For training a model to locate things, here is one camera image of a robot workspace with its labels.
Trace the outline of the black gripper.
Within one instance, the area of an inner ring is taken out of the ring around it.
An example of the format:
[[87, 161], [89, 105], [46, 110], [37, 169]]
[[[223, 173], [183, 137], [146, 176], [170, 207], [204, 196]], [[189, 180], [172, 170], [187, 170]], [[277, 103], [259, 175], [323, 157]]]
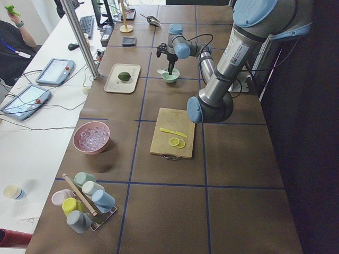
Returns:
[[172, 75], [172, 73], [173, 73], [173, 64], [177, 61], [177, 55], [175, 53], [170, 53], [168, 51], [167, 52], [167, 60], [169, 61], [167, 71], [168, 71], [169, 75]]

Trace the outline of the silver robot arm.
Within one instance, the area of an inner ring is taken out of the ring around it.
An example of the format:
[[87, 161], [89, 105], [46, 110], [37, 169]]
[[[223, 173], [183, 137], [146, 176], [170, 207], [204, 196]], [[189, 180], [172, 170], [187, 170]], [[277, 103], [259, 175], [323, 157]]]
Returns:
[[207, 44], [187, 40], [179, 24], [171, 24], [167, 43], [157, 48], [157, 56], [167, 55], [168, 72], [179, 59], [199, 58], [206, 87], [187, 102], [187, 113], [194, 123], [225, 121], [233, 111], [228, 91], [238, 77], [247, 58], [267, 38], [292, 40], [309, 33], [313, 1], [237, 1], [233, 8], [233, 27], [228, 45], [215, 64]]

